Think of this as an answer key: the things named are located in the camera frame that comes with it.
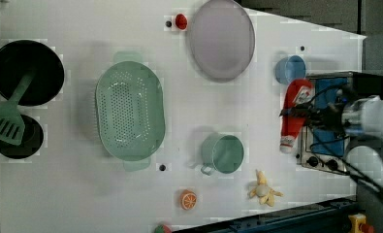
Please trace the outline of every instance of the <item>green mug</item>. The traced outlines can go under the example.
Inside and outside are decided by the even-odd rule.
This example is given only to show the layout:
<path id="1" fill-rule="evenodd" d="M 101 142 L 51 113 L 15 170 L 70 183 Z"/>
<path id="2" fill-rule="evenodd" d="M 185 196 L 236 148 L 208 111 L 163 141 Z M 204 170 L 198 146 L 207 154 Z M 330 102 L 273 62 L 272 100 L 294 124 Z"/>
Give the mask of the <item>green mug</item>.
<path id="1" fill-rule="evenodd" d="M 242 142 L 233 135 L 210 135 L 203 142 L 201 153 L 204 161 L 201 172 L 208 176 L 214 170 L 224 174 L 233 173 L 243 161 Z"/>

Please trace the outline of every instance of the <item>black frying pan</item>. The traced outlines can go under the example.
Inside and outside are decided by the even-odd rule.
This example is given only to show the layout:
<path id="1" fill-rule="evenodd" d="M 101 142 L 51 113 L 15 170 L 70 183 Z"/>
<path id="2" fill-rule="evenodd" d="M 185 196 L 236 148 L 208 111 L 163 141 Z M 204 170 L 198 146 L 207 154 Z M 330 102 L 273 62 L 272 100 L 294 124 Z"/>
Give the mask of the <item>black frying pan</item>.
<path id="1" fill-rule="evenodd" d="M 34 41 L 15 41 L 0 49 L 0 94 L 9 99 L 29 67 L 37 70 L 19 101 L 22 106 L 46 104 L 64 84 L 64 67 L 49 47 Z"/>

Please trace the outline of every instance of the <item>red knob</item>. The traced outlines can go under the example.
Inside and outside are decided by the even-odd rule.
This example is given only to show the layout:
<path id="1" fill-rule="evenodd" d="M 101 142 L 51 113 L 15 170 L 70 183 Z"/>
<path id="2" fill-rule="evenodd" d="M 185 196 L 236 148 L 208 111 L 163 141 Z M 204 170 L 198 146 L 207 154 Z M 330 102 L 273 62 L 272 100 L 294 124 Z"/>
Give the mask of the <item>red knob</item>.
<path id="1" fill-rule="evenodd" d="M 188 21 L 185 15 L 183 14 L 176 15 L 176 27 L 178 27 L 181 30 L 184 30 L 185 28 L 187 28 L 187 24 L 188 24 Z"/>
<path id="2" fill-rule="evenodd" d="M 373 226 L 368 225 L 368 224 L 361 224 L 360 225 L 360 230 L 364 233 L 374 233 L 375 231 L 373 230 Z"/>

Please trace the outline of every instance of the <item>toy food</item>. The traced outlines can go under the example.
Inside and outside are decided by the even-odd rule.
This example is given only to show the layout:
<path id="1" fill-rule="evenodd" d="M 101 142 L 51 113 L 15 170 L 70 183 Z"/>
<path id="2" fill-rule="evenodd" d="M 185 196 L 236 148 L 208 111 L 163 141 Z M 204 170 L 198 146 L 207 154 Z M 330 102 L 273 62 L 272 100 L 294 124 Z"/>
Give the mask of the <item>toy food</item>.
<path id="1" fill-rule="evenodd" d="M 248 195 L 250 198 L 254 197 L 255 195 L 260 198 L 260 204 L 267 204 L 269 206 L 273 206 L 275 203 L 274 195 L 275 196 L 283 196 L 281 192 L 277 192 L 270 188 L 267 185 L 267 179 L 264 176 L 263 172 L 256 171 L 257 174 L 257 186 L 252 189 Z"/>

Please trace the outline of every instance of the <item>gray floor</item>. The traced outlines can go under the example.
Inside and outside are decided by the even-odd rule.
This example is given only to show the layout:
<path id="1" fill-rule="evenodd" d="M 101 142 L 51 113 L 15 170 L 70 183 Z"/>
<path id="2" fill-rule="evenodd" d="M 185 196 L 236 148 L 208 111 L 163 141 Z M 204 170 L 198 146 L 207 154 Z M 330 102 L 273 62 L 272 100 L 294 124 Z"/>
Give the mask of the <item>gray floor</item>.
<path id="1" fill-rule="evenodd" d="M 358 30 L 358 0 L 240 0 L 242 6 L 339 30 Z M 383 0 L 362 0 L 362 34 L 383 33 Z"/>
<path id="2" fill-rule="evenodd" d="M 358 0 L 241 0 L 250 9 L 357 32 Z"/>

